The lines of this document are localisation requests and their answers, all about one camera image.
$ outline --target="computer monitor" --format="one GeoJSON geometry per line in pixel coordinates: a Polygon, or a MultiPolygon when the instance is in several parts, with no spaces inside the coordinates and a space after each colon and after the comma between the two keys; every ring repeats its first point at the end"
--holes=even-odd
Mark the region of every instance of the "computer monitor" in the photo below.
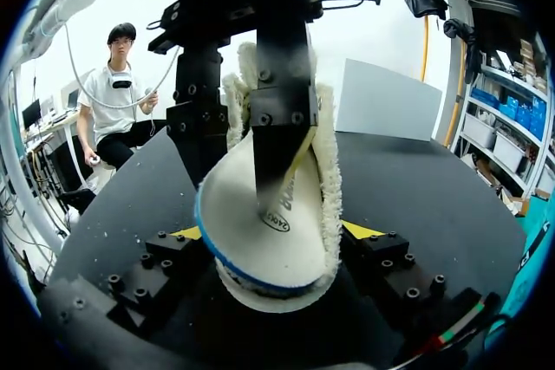
{"type": "Polygon", "coordinates": [[[35,100],[29,107],[23,110],[23,126],[25,127],[25,130],[28,130],[40,119],[41,103],[39,102],[39,100],[35,100]]]}
{"type": "Polygon", "coordinates": [[[77,108],[77,99],[79,98],[79,90],[75,90],[69,93],[68,96],[68,110],[73,110],[77,108]]]}

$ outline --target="white t-shirt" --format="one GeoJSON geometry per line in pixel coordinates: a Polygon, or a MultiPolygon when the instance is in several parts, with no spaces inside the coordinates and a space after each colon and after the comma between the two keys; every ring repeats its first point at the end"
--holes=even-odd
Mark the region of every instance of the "white t-shirt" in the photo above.
{"type": "MultiPolygon", "coordinates": [[[[103,103],[112,106],[125,106],[140,100],[146,92],[137,77],[131,73],[129,66],[126,67],[125,72],[130,73],[133,79],[130,88],[112,88],[111,74],[115,71],[109,68],[108,65],[97,68],[90,73],[83,86],[89,94],[103,103]]],[[[96,145],[111,133],[129,132],[133,123],[136,122],[137,111],[140,111],[138,107],[116,109],[101,106],[88,98],[82,91],[79,94],[78,103],[91,107],[93,111],[96,145]]]]}

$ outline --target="black pants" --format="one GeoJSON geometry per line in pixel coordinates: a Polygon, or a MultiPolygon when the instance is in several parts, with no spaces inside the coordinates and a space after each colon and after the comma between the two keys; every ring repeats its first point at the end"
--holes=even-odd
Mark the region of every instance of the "black pants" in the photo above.
{"type": "MultiPolygon", "coordinates": [[[[165,120],[154,121],[153,136],[166,125],[165,120]]],[[[131,147],[143,146],[152,137],[153,125],[150,120],[139,121],[127,133],[112,133],[103,138],[96,146],[96,154],[115,169],[120,169],[133,156],[131,147]]]]}

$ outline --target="shoe insole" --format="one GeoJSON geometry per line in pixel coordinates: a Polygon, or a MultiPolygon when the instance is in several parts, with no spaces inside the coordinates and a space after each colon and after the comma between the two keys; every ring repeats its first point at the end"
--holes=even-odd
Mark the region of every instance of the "shoe insole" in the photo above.
{"type": "Polygon", "coordinates": [[[206,175],[195,216],[208,249],[230,271],[268,289],[301,289],[325,269],[316,158],[305,153],[279,204],[258,213],[252,133],[206,175]]]}

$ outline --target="black hair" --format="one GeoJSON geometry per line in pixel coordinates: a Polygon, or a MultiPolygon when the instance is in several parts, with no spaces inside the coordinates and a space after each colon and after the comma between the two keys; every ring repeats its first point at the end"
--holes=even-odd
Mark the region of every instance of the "black hair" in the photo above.
{"type": "Polygon", "coordinates": [[[108,35],[108,45],[114,43],[116,39],[123,37],[129,38],[131,41],[134,41],[136,36],[137,30],[135,29],[133,24],[129,22],[120,23],[110,31],[110,35],[108,35]]]}

